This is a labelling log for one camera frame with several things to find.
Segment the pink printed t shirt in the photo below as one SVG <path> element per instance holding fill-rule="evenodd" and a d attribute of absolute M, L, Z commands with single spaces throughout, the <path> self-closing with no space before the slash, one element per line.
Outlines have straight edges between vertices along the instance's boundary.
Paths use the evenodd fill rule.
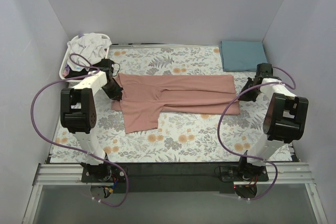
<path fill-rule="evenodd" d="M 122 112 L 126 133 L 158 127 L 162 112 L 221 114 L 226 107 L 229 115 L 240 113 L 232 75 L 164 75 L 138 76 L 120 73 L 116 81 L 122 99 L 112 109 Z"/>

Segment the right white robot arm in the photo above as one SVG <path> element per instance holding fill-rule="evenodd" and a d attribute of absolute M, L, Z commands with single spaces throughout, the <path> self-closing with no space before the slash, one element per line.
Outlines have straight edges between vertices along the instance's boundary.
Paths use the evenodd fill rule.
<path fill-rule="evenodd" d="M 309 101 L 299 97 L 287 88 L 282 80 L 274 76 L 269 63 L 257 65 L 253 79 L 248 78 L 239 101 L 257 100 L 263 93 L 269 99 L 269 107 L 263 122 L 264 134 L 258 142 L 239 159 L 239 164 L 247 169 L 260 169 L 279 148 L 302 138 Z"/>

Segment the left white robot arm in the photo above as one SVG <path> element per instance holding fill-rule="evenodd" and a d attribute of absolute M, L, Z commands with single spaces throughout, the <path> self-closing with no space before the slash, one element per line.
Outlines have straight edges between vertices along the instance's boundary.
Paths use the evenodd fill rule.
<path fill-rule="evenodd" d="M 78 83 L 61 91 L 60 122 L 62 127 L 73 134 L 81 149 L 87 152 L 85 165 L 98 166 L 108 159 L 97 139 L 94 96 L 103 90 L 110 100 L 122 99 L 123 88 L 115 80 L 114 65 L 114 61 L 102 59 L 89 71 L 82 70 L 79 74 L 72 71 L 65 77 L 68 82 Z"/>

